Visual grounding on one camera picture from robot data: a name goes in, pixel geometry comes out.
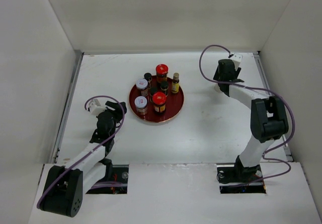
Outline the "red lid sauce jar back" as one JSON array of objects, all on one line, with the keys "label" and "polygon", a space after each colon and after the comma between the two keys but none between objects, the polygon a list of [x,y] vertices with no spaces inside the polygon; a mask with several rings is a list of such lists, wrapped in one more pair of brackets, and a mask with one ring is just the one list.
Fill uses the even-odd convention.
[{"label": "red lid sauce jar back", "polygon": [[161,84],[163,81],[167,81],[169,68],[165,64],[158,64],[155,68],[156,71],[156,80],[158,84]]}]

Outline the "white lid pink jar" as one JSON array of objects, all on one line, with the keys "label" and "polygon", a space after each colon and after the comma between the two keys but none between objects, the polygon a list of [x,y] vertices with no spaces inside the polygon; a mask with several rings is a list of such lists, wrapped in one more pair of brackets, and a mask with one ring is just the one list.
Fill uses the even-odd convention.
[{"label": "white lid pink jar", "polygon": [[147,98],[144,96],[138,96],[134,100],[134,105],[139,115],[145,115],[147,113],[147,104]]}]

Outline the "white lid dark jar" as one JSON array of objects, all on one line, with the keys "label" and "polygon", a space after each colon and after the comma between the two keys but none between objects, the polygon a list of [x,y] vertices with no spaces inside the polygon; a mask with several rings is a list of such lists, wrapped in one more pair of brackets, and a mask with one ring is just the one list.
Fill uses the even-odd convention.
[{"label": "white lid dark jar", "polygon": [[148,96],[148,81],[144,78],[138,79],[136,81],[136,88],[139,90],[140,94],[143,97],[147,97]]}]

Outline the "black cap dark bottle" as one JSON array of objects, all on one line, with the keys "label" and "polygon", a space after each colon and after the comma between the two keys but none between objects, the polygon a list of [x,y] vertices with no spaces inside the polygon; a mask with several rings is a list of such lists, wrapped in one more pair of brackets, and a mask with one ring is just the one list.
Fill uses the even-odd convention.
[{"label": "black cap dark bottle", "polygon": [[223,91],[220,89],[219,84],[215,84],[214,89],[215,89],[218,93],[223,93]]}]

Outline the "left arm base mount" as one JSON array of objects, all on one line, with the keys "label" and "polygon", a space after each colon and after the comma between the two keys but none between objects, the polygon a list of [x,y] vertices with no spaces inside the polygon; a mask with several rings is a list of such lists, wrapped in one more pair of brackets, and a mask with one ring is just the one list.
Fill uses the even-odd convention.
[{"label": "left arm base mount", "polygon": [[114,165],[110,159],[100,161],[105,166],[105,175],[87,194],[127,194],[129,166]]}]

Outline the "small black cap spice bottle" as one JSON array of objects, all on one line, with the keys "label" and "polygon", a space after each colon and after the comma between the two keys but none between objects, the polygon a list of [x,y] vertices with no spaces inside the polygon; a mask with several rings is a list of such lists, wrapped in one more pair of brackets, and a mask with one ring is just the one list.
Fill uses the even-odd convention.
[{"label": "small black cap spice bottle", "polygon": [[148,88],[150,89],[152,86],[152,75],[151,73],[147,72],[144,74],[144,79],[148,82]]}]

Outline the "beige cap yellow bottle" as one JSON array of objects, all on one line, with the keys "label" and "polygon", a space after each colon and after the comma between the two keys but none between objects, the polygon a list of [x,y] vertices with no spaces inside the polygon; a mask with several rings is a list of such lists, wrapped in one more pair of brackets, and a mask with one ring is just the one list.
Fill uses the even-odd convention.
[{"label": "beige cap yellow bottle", "polygon": [[179,73],[175,72],[173,75],[173,79],[172,79],[172,89],[171,92],[173,94],[176,94],[179,92],[179,88],[180,88],[180,80],[179,80]]}]

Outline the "red lid sauce jar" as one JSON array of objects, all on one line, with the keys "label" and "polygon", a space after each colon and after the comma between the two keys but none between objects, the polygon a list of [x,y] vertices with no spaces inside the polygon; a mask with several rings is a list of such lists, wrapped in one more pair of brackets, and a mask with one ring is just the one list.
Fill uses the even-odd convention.
[{"label": "red lid sauce jar", "polygon": [[166,110],[167,97],[162,92],[156,92],[152,97],[153,109],[156,113],[162,114]]},{"label": "red lid sauce jar", "polygon": [[163,81],[167,81],[169,68],[165,64],[158,64],[155,68],[156,71],[156,80],[158,84],[161,84]]}]

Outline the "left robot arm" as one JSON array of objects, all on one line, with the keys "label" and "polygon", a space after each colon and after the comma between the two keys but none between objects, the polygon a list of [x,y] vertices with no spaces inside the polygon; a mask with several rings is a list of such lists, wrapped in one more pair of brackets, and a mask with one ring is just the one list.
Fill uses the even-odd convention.
[{"label": "left robot arm", "polygon": [[50,168],[43,194],[36,204],[39,210],[74,217],[88,192],[114,193],[127,188],[128,168],[114,168],[107,158],[124,122],[125,102],[109,98],[102,106],[96,98],[91,98],[86,101],[85,108],[96,116],[96,129],[80,154],[66,165]]}]

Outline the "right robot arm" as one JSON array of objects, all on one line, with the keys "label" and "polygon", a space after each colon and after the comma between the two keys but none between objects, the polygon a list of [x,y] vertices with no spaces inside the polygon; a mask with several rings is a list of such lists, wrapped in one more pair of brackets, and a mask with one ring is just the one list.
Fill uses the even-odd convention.
[{"label": "right robot arm", "polygon": [[231,59],[221,59],[213,79],[219,81],[219,90],[238,100],[251,111],[251,138],[244,151],[236,157],[232,167],[218,167],[220,183],[251,182],[261,177],[260,160],[264,152],[289,130],[285,106],[276,96],[261,94],[246,87],[238,87],[240,67]]}]

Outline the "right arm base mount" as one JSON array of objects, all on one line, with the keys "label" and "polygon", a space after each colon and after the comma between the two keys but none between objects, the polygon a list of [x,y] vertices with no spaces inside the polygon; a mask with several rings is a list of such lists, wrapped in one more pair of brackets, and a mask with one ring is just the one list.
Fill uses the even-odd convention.
[{"label": "right arm base mount", "polygon": [[217,166],[217,181],[221,194],[266,194],[260,165],[244,167],[237,157],[232,166]]}]

